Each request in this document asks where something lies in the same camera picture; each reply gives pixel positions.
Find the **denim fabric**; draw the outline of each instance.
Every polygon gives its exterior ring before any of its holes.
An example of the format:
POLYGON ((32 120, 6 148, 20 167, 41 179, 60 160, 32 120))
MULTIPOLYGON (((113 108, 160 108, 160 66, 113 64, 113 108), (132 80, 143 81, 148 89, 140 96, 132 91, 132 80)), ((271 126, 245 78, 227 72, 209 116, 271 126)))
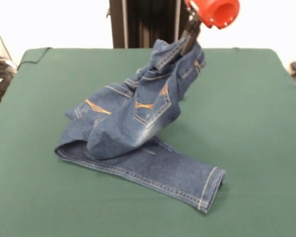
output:
POLYGON ((55 152, 63 160, 121 176, 207 213, 225 171, 156 137, 178 118, 179 102, 205 65, 200 45, 181 56, 183 43, 157 40, 150 62, 134 76, 70 108, 66 116, 71 122, 55 152))

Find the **blue denim jeans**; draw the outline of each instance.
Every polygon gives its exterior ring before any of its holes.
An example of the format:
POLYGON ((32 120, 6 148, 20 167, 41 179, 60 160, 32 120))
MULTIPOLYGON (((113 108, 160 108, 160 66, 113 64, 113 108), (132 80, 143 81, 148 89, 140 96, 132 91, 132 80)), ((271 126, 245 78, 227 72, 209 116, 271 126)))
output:
POLYGON ((200 45, 157 40, 150 62, 70 108, 56 154, 181 200, 207 213, 225 171, 177 152, 156 134, 180 115, 179 102, 205 65, 200 45))

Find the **green tablecloth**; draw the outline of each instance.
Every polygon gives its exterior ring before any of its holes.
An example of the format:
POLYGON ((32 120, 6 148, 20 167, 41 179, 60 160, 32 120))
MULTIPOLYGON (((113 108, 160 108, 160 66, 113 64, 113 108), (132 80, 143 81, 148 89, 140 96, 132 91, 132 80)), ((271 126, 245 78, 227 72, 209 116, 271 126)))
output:
POLYGON ((67 108, 145 65, 150 49, 34 49, 0 106, 0 237, 296 237, 296 86, 271 50, 206 49, 160 134, 224 168, 208 214, 60 161, 67 108))

